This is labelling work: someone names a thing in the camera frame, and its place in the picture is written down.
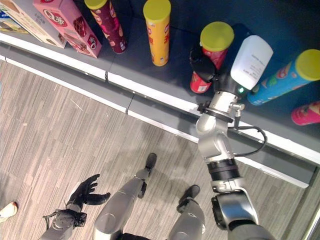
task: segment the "gray carpet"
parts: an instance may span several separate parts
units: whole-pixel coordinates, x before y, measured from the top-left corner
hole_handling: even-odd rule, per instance
[[[4,240],[38,239],[45,231],[42,216],[63,208],[75,184],[93,174],[101,174],[97,193],[115,193],[144,166],[150,152],[158,156],[156,169],[124,230],[166,239],[179,216],[178,199],[188,186],[198,184],[196,200],[206,219],[202,239],[227,239],[214,221],[211,179],[196,144],[16,66],[0,64],[0,207],[10,201],[19,204],[18,214],[1,224]],[[239,168],[260,223],[279,240],[301,239],[320,199],[320,177],[316,187],[304,190],[242,163]],[[91,239],[101,209],[85,206],[86,226],[76,228],[71,239]]]

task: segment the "black cable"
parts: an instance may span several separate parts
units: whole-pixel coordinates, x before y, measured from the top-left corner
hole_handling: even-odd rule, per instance
[[[47,216],[42,216],[45,220],[45,224],[46,224],[46,230],[48,230],[50,228],[50,219],[51,217],[57,215],[59,212],[58,211],[54,211],[53,213],[51,213],[50,215]]]
[[[262,145],[258,149],[251,151],[251,152],[247,152],[247,153],[234,154],[235,157],[245,157],[245,156],[249,156],[252,154],[256,154],[257,152],[261,151],[266,146],[266,144],[268,142],[268,137],[267,137],[266,133],[260,127],[257,127],[257,126],[230,126],[230,127],[228,127],[228,129],[234,129],[237,131],[238,130],[256,129],[259,133],[262,134],[263,139],[264,139]]]

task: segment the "white shelf edge strip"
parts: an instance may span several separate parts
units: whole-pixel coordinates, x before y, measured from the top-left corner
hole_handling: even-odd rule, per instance
[[[108,72],[108,80],[111,83],[123,86],[127,89],[130,89],[134,92],[148,96],[152,99],[155,99],[155,100],[160,101],[162,103],[165,103],[167,105],[173,106],[175,108],[184,110],[184,111],[192,113],[192,114],[196,114],[198,116],[201,115],[197,111],[198,105],[193,102],[189,102],[189,101],[180,99],[178,97],[169,95],[167,93],[164,93],[159,90],[153,89],[151,87],[134,82],[130,79],[127,79],[127,78],[122,77],[120,75],[114,74],[112,72]],[[241,126],[252,126],[252,125],[245,123],[243,121],[240,121],[240,125]],[[242,130],[241,132],[243,134],[248,135],[250,137],[253,137],[257,140],[260,140],[260,141],[263,140],[263,136],[259,132],[257,132],[257,130],[255,130],[255,129]],[[277,147],[278,149],[282,149],[286,152],[289,152],[289,153],[293,154],[293,156],[302,157],[302,158],[307,159],[309,161],[312,161],[315,164],[320,166],[320,152],[309,149],[305,146],[302,146],[296,142],[293,142],[289,139],[278,136],[278,135],[271,133],[269,131],[265,131],[265,134],[268,137],[269,144]]]
[[[190,134],[187,134],[185,132],[182,132],[180,130],[177,130],[175,128],[172,128],[170,126],[167,126],[167,125],[165,125],[163,123],[160,123],[158,121],[152,120],[152,119],[150,119],[148,117],[145,117],[143,115],[140,115],[140,114],[138,114],[138,113],[136,113],[134,111],[128,110],[128,115],[132,116],[132,117],[134,117],[136,119],[142,120],[142,121],[144,121],[144,122],[146,122],[148,124],[151,124],[153,126],[156,126],[156,127],[160,128],[160,129],[163,129],[163,130],[165,130],[167,132],[170,132],[172,134],[175,134],[177,136],[185,138],[185,139],[187,139],[189,141],[192,141],[192,142],[194,142],[196,144],[198,143],[198,138],[197,137],[192,136]],[[296,186],[298,186],[300,188],[305,189],[305,188],[307,188],[309,186],[307,183],[305,183],[303,181],[297,180],[297,179],[295,179],[295,178],[293,178],[293,177],[291,177],[289,175],[286,175],[286,174],[284,174],[284,173],[282,173],[280,171],[274,170],[271,167],[265,166],[265,165],[263,165],[263,164],[261,164],[259,162],[253,161],[253,160],[251,160],[251,159],[249,159],[247,157],[236,157],[235,159],[238,160],[239,162],[242,162],[242,163],[244,163],[246,165],[249,165],[249,166],[251,166],[253,168],[259,169],[259,170],[263,171],[264,173],[266,173],[268,175],[271,175],[272,177],[287,181],[287,182],[289,182],[291,184],[294,184],[294,185],[296,185]]]
[[[29,72],[31,72],[31,73],[37,74],[37,75],[39,75],[39,76],[41,76],[41,77],[43,77],[43,78],[45,78],[45,79],[48,79],[48,80],[50,80],[50,81],[52,81],[52,82],[55,82],[56,84],[62,85],[62,86],[64,86],[64,87],[68,88],[68,89],[71,89],[71,90],[79,93],[79,94],[83,94],[83,95],[85,95],[85,96],[87,96],[87,97],[89,97],[89,98],[91,98],[91,99],[94,99],[94,100],[96,100],[96,101],[98,101],[98,102],[100,102],[100,103],[102,103],[102,104],[105,104],[105,105],[107,105],[107,106],[109,106],[109,107],[111,107],[111,108],[117,109],[117,110],[119,110],[120,112],[126,113],[126,108],[125,108],[125,107],[120,106],[120,105],[118,105],[118,104],[115,104],[114,102],[111,102],[111,101],[109,101],[109,100],[106,100],[105,98],[100,97],[100,96],[98,96],[98,95],[95,95],[95,94],[93,94],[93,93],[91,93],[91,92],[89,92],[89,91],[86,91],[86,90],[84,90],[84,89],[82,89],[82,88],[80,88],[80,87],[77,87],[77,86],[74,86],[74,85],[72,85],[72,84],[70,84],[70,83],[67,83],[67,82],[65,82],[65,81],[62,81],[62,80],[60,80],[60,79],[58,79],[58,78],[55,78],[55,77],[53,77],[53,76],[51,76],[51,75],[48,75],[48,74],[46,74],[46,73],[44,73],[44,72],[42,72],[42,71],[39,71],[39,70],[34,69],[34,68],[32,68],[32,67],[29,67],[29,66],[27,66],[27,65],[25,65],[25,64],[22,64],[22,63],[20,63],[20,62],[17,62],[17,61],[15,61],[15,60],[12,60],[12,59],[10,59],[10,58],[8,58],[8,57],[6,58],[6,62],[7,62],[7,63],[10,63],[10,64],[13,64],[13,65],[15,65],[15,66],[17,66],[17,67],[20,67],[20,68],[22,68],[22,69],[24,69],[24,70],[27,70],[27,71],[29,71]]]
[[[127,79],[123,76],[114,74],[112,72],[108,72],[108,81],[111,83],[117,84],[119,86],[123,86],[127,89],[134,91],[134,92],[148,96],[148,97],[155,99],[157,101],[160,101],[162,103],[173,106],[175,108],[184,110],[186,112],[189,112],[189,113],[192,113],[192,114],[195,114],[198,116],[201,115],[197,111],[197,108],[198,108],[197,104],[183,100],[183,99],[175,97],[175,96],[172,96],[170,94],[156,90],[154,88],[142,85],[140,83],[137,83],[135,81]]]
[[[41,56],[52,59],[54,61],[63,63],[65,65],[72,67],[72,68],[84,71],[92,76],[96,76],[100,79],[106,78],[106,71],[103,69],[92,66],[92,65],[85,63],[83,61],[79,61],[77,59],[74,59],[74,58],[69,57],[64,54],[61,54],[59,52],[50,50],[48,48],[33,44],[31,42],[21,40],[19,38],[13,37],[13,36],[6,35],[4,33],[0,33],[0,41],[3,41],[9,45],[14,45],[19,48],[25,49],[29,52],[39,54]]]

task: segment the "robot leg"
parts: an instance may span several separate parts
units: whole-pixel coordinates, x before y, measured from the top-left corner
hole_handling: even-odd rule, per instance
[[[145,180],[150,176],[156,160],[157,155],[150,153],[145,168],[139,170],[110,198],[95,220],[93,240],[116,240],[122,235],[136,199],[144,196],[147,188]]]
[[[181,213],[175,222],[168,240],[200,240],[205,232],[205,215],[198,203],[194,200],[200,192],[197,185],[185,191],[179,201],[177,211]]]

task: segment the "pink snack box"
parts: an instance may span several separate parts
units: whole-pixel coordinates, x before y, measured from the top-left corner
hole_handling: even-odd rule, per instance
[[[33,5],[77,52],[98,57],[101,43],[73,0],[33,0]]]

